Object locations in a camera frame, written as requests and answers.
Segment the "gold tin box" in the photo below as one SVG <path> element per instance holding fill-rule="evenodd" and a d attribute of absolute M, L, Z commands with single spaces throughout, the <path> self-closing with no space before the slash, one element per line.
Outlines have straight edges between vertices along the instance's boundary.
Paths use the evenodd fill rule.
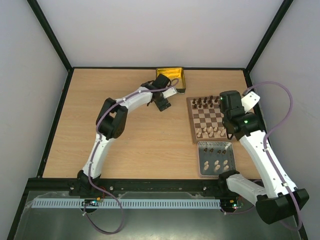
<path fill-rule="evenodd" d="M 156 76 L 163 74 L 171 81 L 178 79 L 178 83 L 175 88 L 179 94 L 185 94 L 186 92 L 186 79 L 183 67 L 158 67 L 156 69 Z"/>

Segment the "wooden chess board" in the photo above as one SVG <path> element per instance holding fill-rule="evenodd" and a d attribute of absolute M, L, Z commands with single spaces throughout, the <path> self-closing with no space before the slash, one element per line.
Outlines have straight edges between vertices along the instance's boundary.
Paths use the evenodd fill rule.
<path fill-rule="evenodd" d="M 223 126 L 223 114 L 219 96 L 193 96 L 186 98 L 191 138 L 194 144 L 200 141 L 229 141 Z"/>

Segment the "silver metal tray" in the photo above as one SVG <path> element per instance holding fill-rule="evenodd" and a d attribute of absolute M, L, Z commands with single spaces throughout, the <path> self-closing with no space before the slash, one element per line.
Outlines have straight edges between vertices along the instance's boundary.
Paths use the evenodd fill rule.
<path fill-rule="evenodd" d="M 199 175 L 203 178 L 217 178 L 220 174 L 236 170 L 235 155 L 233 150 L 233 145 L 228 141 L 199 141 L 197 143 L 197 157 L 199 163 Z M 228 160 L 229 169 L 224 171 L 224 161 Z M 209 168 L 207 171 L 204 171 L 204 163 L 208 161 Z M 220 169 L 218 172 L 214 172 L 215 161 L 219 161 Z"/>

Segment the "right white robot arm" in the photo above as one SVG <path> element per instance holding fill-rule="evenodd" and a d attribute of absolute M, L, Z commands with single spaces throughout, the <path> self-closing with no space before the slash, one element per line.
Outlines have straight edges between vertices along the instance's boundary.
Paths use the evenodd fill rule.
<path fill-rule="evenodd" d="M 297 215 L 309 200 L 306 189 L 298 188 L 275 156 L 268 136 L 256 114 L 250 110 L 259 102 L 254 92 L 245 96 L 236 90 L 219 94 L 222 123 L 248 152 L 261 177 L 263 186 L 246 179 L 236 170 L 218 176 L 218 191 L 229 196 L 236 193 L 253 204 L 266 224 L 273 224 Z"/>

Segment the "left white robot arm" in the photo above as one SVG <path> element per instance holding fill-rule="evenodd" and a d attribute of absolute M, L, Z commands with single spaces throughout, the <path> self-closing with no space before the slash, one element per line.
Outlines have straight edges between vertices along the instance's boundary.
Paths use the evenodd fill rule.
<path fill-rule="evenodd" d="M 171 106 L 168 98 L 176 95 L 176 84 L 163 74 L 155 80 L 143 83 L 134 92 L 118 99 L 107 98 L 96 119 L 96 137 L 89 158 L 77 174 L 77 179 L 83 185 L 91 185 L 98 180 L 102 167 L 113 142 L 125 130 L 128 114 L 135 109 L 150 103 L 155 103 L 159 111 Z"/>

